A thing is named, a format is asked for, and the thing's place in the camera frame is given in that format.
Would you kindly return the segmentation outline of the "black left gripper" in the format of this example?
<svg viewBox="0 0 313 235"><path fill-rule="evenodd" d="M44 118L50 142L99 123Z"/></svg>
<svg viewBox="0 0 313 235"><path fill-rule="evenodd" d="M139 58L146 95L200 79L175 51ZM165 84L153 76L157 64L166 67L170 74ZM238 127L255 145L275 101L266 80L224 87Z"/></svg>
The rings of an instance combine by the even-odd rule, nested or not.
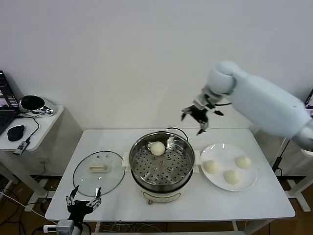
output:
<svg viewBox="0 0 313 235"><path fill-rule="evenodd" d="M78 188L79 185L66 196L68 220L84 220L86 215L93 212L93 208L97 208L101 204L101 187L96 189L96 197L90 202L74 200Z"/></svg>

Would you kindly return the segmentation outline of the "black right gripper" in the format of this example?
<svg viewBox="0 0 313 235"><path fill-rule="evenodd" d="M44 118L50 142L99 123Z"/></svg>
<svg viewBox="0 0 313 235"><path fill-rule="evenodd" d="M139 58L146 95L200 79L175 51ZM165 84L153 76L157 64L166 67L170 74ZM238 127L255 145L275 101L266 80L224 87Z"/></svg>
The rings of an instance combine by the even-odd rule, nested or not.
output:
<svg viewBox="0 0 313 235"><path fill-rule="evenodd" d="M200 129L197 132L197 136L206 132L208 129L208 117L206 115L207 110L206 109L198 109L196 106L191 105L187 108L182 109L182 114L181 114L181 121L185 119L187 115L190 115L192 118L194 118L200 125Z"/></svg>

